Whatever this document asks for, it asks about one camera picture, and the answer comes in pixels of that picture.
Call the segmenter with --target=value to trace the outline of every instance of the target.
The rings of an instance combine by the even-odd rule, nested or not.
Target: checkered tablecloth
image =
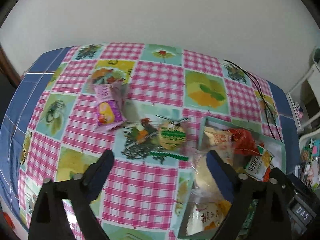
[[[27,188],[36,195],[44,178],[68,179],[69,173],[84,171],[105,149],[111,149],[115,153],[114,166],[99,198],[91,204],[102,228],[114,237],[121,232],[139,232],[145,239],[174,240],[182,219],[176,206],[178,190],[181,183],[190,181],[193,170],[184,161],[161,164],[117,154],[126,140],[124,128],[95,132],[96,96],[90,82],[101,68],[123,74],[124,101],[135,106],[138,117],[188,117],[187,140],[191,147],[196,147],[205,116],[252,122],[261,133],[271,136],[257,89],[215,57],[155,44],[110,43],[72,47],[40,96],[27,129],[31,137],[25,146],[27,159],[19,169],[20,212],[27,225],[34,202],[30,194],[25,194]],[[276,111],[268,82],[255,77]],[[200,101],[199,95],[208,95],[199,84],[220,93],[223,100],[208,97],[210,105]],[[46,114],[57,101],[63,102],[63,112],[55,112],[55,118],[62,117],[52,125]],[[277,116],[276,125],[281,133]],[[272,124],[271,128],[278,138],[276,126]],[[74,216],[69,203],[65,203],[65,209],[69,217]],[[76,239],[84,239],[75,221],[70,226]]]

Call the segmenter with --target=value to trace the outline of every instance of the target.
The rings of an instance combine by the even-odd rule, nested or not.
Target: black cable
[[[269,124],[269,118],[268,118],[268,114],[267,114],[267,108],[268,108],[268,110],[269,110],[269,112],[270,112],[270,114],[271,114],[271,117],[272,117],[272,119],[273,119],[273,122],[274,122],[274,124],[275,124],[275,127],[276,127],[277,133],[278,133],[278,135],[279,135],[280,141],[283,142],[282,139],[281,139],[281,136],[280,136],[278,127],[277,127],[277,125],[276,125],[276,119],[275,119],[275,117],[273,116],[270,107],[268,106],[267,102],[265,101],[265,99],[264,99],[264,97],[263,97],[262,89],[261,89],[260,83],[259,83],[259,81],[257,80],[257,78],[256,78],[255,76],[253,76],[251,73],[243,70],[241,67],[239,67],[237,64],[233,63],[232,61],[229,61],[229,60],[225,60],[225,61],[228,62],[228,63],[231,63],[231,64],[235,65],[236,67],[238,67],[241,71],[243,71],[243,73],[245,73],[245,74],[247,75],[247,77],[248,77],[248,78],[251,80],[251,82],[255,85],[255,87],[256,87],[256,89],[257,89],[259,95],[261,96],[261,99],[262,99],[262,101],[264,102],[264,105],[265,105],[264,112],[265,112],[265,115],[266,115],[266,120],[267,120],[267,124],[268,124],[269,130],[270,130],[270,132],[271,132],[271,135],[272,135],[272,137],[273,137],[274,139],[276,139],[275,136],[273,135],[273,132],[272,132],[271,127],[270,127],[270,124]],[[252,79],[250,76],[252,76],[252,77],[255,79],[255,81],[257,82],[257,84],[258,84],[258,86],[259,86],[259,88],[258,88],[257,84],[253,81],[253,79]]]

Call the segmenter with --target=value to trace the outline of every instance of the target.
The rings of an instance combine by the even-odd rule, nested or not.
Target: purple snack package
[[[121,112],[121,82],[95,85],[97,94],[97,126],[96,132],[109,131],[126,121]]]

